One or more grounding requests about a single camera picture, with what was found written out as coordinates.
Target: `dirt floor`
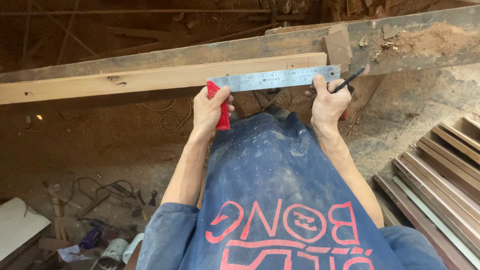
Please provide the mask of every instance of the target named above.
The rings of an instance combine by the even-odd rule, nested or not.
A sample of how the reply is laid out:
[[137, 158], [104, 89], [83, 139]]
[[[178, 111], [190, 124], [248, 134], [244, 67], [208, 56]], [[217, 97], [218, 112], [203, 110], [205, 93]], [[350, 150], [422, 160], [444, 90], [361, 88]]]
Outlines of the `dirt floor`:
[[[368, 15], [364, 6], [355, 14], [341, 14], [350, 20]], [[73, 1], [38, 1], [48, 10], [68, 10]], [[374, 1], [382, 5], [383, 1]], [[22, 11], [25, 3], [4, 1], [2, 10]], [[136, 2], [135, 6], [125, 6], [117, 1], [82, 0], [79, 9], [125, 9], [125, 8], [260, 8], [258, 2], [232, 0], [172, 1], [169, 3], [148, 1]], [[409, 0], [393, 9], [393, 13], [414, 13], [443, 8], [452, 8], [451, 1]], [[317, 12], [317, 2], [312, 3], [309, 13]], [[57, 20], [67, 25], [69, 16], [56, 16]], [[186, 24], [199, 18], [195, 28]], [[306, 24], [318, 23], [313, 16]], [[24, 20], [20, 17], [0, 17], [0, 59], [4, 72], [18, 70], [22, 52]], [[31, 44], [45, 36], [47, 42], [27, 61], [25, 68], [54, 65], [58, 60], [63, 32], [45, 17], [32, 17]], [[135, 14], [135, 15], [91, 15], [78, 16], [73, 32], [84, 40], [95, 52], [105, 52], [129, 46], [141, 45], [155, 40], [138, 39], [111, 35], [106, 33], [105, 25], [117, 27], [146, 28], [173, 33], [163, 49], [188, 46], [253, 27], [264, 25], [263, 22], [249, 22], [245, 15], [188, 14], [182, 21], [175, 22], [170, 15]], [[236, 38], [262, 35], [257, 31]], [[88, 51], [73, 40], [68, 41], [66, 54], [62, 63], [77, 62], [89, 56]], [[389, 174], [390, 161], [401, 154], [410, 144], [440, 121], [453, 123], [461, 116], [480, 116], [480, 64], [457, 66], [442, 69], [400, 72], [395, 74], [359, 77], [351, 84], [355, 87], [352, 103], [348, 107], [349, 117], [339, 123], [340, 132], [345, 139], [354, 161], [361, 174], [370, 182], [376, 173]], [[306, 86], [291, 87], [293, 99], [289, 107], [296, 111], [304, 122], [311, 118], [313, 100], [303, 95]], [[257, 94], [260, 103], [267, 98]], [[235, 93], [236, 106], [241, 108], [240, 115], [257, 113], [260, 105], [252, 92]], [[43, 183], [59, 184], [59, 194], [70, 197], [72, 201], [86, 207], [91, 200], [82, 193], [94, 197], [99, 188], [92, 180], [80, 180], [80, 188], [73, 182], [81, 177], [89, 177], [102, 185], [117, 180], [128, 181], [134, 189], [140, 189], [144, 200], [149, 202], [151, 192], [158, 191], [156, 205], [175, 170], [182, 147], [187, 141], [182, 129], [173, 133], [178, 123], [170, 117], [160, 118], [165, 114], [173, 115], [180, 122], [190, 114], [187, 98], [162, 100], [146, 103], [150, 108], [160, 109], [175, 104], [165, 111], [149, 110], [142, 104], [130, 104], [87, 110], [70, 111], [69, 115], [60, 113], [42, 114], [41, 120], [31, 115], [31, 123], [24, 117], [0, 119], [0, 196], [3, 199], [18, 196], [42, 215], [54, 218], [53, 205], [45, 192]], [[188, 117], [183, 129], [186, 134], [192, 130], [192, 116]], [[111, 195], [105, 202], [94, 208], [85, 217], [98, 218], [120, 230], [120, 237], [130, 241], [143, 232], [156, 207], [143, 207], [147, 220], [143, 216], [133, 217], [138, 200], [120, 198]], [[64, 206], [64, 224], [72, 243], [78, 243], [89, 226], [77, 221], [73, 216], [77, 209]], [[88, 269], [83, 262], [79, 269]]]

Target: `forearm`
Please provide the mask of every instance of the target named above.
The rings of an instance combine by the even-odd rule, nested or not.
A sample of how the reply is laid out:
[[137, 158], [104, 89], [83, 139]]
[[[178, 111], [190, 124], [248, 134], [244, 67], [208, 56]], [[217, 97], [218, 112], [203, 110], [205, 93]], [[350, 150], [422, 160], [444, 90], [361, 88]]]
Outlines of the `forearm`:
[[160, 204], [174, 202], [197, 205], [207, 145], [208, 138], [192, 131]]
[[372, 189], [357, 170], [350, 151], [340, 136], [338, 129], [334, 128], [328, 132], [316, 133], [320, 141], [320, 148], [330, 159], [333, 166], [367, 211], [377, 228], [382, 228], [384, 226], [384, 220], [380, 205]]

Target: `left hand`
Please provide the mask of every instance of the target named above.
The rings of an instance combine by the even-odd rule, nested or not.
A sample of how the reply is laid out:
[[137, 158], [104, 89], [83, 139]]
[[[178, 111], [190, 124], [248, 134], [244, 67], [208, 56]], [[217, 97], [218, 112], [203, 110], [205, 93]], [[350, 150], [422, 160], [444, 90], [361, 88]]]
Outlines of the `left hand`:
[[200, 93], [193, 99], [193, 131], [202, 139], [210, 140], [215, 136], [215, 126], [220, 120], [221, 109], [220, 105], [228, 101], [228, 115], [235, 107], [231, 104], [233, 96], [230, 94], [230, 87], [222, 87], [215, 96], [208, 99], [208, 90], [205, 86]]

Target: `sawdust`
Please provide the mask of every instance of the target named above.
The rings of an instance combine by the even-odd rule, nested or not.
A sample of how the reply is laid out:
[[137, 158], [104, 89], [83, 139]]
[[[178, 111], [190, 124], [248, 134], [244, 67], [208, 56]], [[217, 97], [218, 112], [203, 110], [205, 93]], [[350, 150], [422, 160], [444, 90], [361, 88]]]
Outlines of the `sawdust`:
[[385, 47], [384, 41], [381, 40], [379, 41], [379, 49], [373, 55], [374, 58], [387, 52], [434, 57], [454, 56], [464, 51], [480, 52], [478, 46], [480, 33], [478, 31], [467, 32], [446, 22], [435, 23], [431, 27], [420, 31], [403, 32], [390, 40], [396, 48]]

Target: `floor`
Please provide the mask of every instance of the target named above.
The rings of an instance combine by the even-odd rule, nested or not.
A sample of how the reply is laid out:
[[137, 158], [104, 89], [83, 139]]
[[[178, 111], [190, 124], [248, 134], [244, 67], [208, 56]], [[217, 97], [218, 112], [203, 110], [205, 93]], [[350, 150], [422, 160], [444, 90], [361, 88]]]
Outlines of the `floor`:
[[[75, 61], [74, 56], [67, 56], [66, 61]], [[391, 159], [438, 122], [452, 123], [466, 115], [478, 120], [479, 77], [480, 64], [472, 64], [354, 80], [351, 84], [355, 94], [348, 107], [349, 117], [339, 122], [339, 130], [365, 179], [371, 183], [371, 177], [377, 173], [390, 174]], [[290, 88], [293, 99], [289, 109], [309, 122], [312, 100], [303, 95], [304, 90], [305, 86]], [[234, 97], [241, 115], [260, 110], [252, 92], [235, 93]], [[263, 95], [258, 98], [262, 104], [268, 101]], [[158, 206], [187, 141], [181, 129], [173, 133], [162, 130], [160, 125], [172, 130], [178, 124], [169, 117], [160, 123], [160, 117], [171, 114], [183, 121], [190, 109], [187, 98], [147, 103], [159, 109], [173, 102], [175, 104], [163, 112], [149, 110], [142, 104], [130, 104], [75, 110], [68, 115], [47, 113], [41, 115], [41, 120], [32, 115], [31, 124], [27, 124], [24, 117], [1, 118], [0, 198], [18, 196], [42, 215], [53, 218], [53, 206], [42, 182], [59, 184], [59, 193], [65, 197], [73, 191], [72, 201], [85, 207], [90, 199], [78, 186], [72, 188], [72, 183], [80, 177], [89, 177], [103, 185], [128, 181], [134, 189], [140, 189], [147, 203], [151, 192], [157, 190]], [[190, 116], [183, 125], [186, 134], [192, 125]], [[99, 187], [91, 180], [81, 180], [80, 186], [89, 196], [94, 196]], [[138, 200], [122, 199], [139, 204]], [[63, 208], [67, 234], [73, 242], [79, 242], [89, 227], [73, 218], [77, 209]], [[144, 231], [156, 207], [147, 205], [143, 210], [147, 220], [142, 216], [134, 218], [131, 206], [110, 196], [86, 217], [99, 218], [117, 227], [121, 237], [128, 241]]]

